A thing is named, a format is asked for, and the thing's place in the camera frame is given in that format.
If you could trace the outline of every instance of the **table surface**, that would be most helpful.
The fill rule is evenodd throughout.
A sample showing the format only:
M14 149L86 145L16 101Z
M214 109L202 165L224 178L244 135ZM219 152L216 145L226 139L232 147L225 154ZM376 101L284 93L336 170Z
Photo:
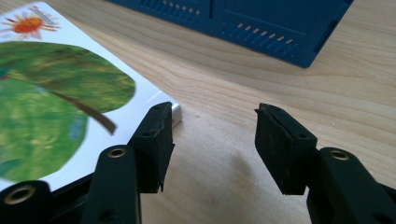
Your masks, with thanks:
M0 0L0 12L28 2ZM164 192L142 195L144 223L310 222L307 192L282 195L255 149L259 103L396 188L396 1L356 0L307 69L107 1L46 2L182 106Z

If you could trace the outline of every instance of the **sun illustration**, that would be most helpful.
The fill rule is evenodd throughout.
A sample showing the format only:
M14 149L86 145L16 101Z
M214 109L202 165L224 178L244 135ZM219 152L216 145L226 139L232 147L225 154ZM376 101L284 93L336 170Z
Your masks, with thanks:
M27 39L29 37L41 39L41 30L56 31L59 29L55 18L51 15L46 15L38 7L29 7L30 14L22 12L21 16L15 15L15 19L6 18L7 21L1 22L4 25L9 25L6 29L0 30L0 37L12 39Z

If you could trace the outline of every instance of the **ventilation slot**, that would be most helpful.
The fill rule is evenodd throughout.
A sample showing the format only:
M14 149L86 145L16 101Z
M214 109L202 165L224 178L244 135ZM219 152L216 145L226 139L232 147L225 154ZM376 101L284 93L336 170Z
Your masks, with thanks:
M142 0L141 6L182 21L198 23L201 10L169 0Z
M271 33L261 28L253 27L242 22L224 21L222 33L229 38L234 38L237 42L244 42L243 44L254 45L258 49L273 50L275 52L282 52L291 57L295 56L300 44L293 39L287 38L283 35Z

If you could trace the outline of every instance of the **metal screw hole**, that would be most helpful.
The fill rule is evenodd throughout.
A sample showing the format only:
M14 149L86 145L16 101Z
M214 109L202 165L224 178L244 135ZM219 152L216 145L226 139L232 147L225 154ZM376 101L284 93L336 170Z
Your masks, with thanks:
M35 188L30 185L22 186L14 189L4 199L6 204L17 204L23 203L35 194Z
M110 158L119 158L125 155L126 150L124 148L114 148L113 150L107 153L107 156Z
M349 156L341 151L333 150L330 152L333 158L339 160L339 161L347 161L349 160Z

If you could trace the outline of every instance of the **black plastic part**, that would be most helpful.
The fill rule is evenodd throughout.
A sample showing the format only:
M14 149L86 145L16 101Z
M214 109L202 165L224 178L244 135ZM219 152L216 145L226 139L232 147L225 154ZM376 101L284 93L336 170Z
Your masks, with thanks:
M135 150L138 191L163 189L166 170L175 145L172 138L172 104L152 107L128 143Z
M283 194L304 194L318 139L284 110L260 104L256 148Z
M96 164L81 223L141 223L134 150L114 146Z
M46 223L51 214L50 187L44 181L24 181L0 193L1 223Z
M309 179L312 223L396 223L392 190L378 184L353 154L321 149Z

